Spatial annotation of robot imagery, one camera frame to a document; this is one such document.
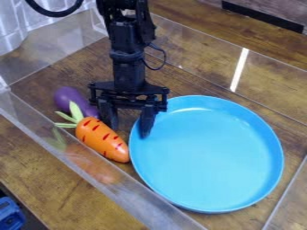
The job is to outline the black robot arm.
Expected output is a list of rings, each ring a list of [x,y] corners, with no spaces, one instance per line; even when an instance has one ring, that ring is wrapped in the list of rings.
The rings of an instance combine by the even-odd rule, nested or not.
[[[90,103],[101,112],[102,121],[117,129],[118,111],[141,111],[139,134],[147,137],[159,112],[167,110],[170,89],[146,80],[147,47],[154,47],[157,26],[151,20],[149,0],[96,0],[111,40],[113,59],[111,82],[88,84]]]

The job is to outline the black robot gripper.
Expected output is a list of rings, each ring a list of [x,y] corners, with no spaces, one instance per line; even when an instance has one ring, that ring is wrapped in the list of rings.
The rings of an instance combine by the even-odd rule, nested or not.
[[[101,119],[117,130],[119,127],[118,109],[142,110],[139,131],[146,138],[153,129],[157,111],[167,110],[167,87],[157,86],[146,80],[146,55],[143,51],[127,54],[111,51],[113,76],[110,82],[92,82],[90,103],[99,107]]]

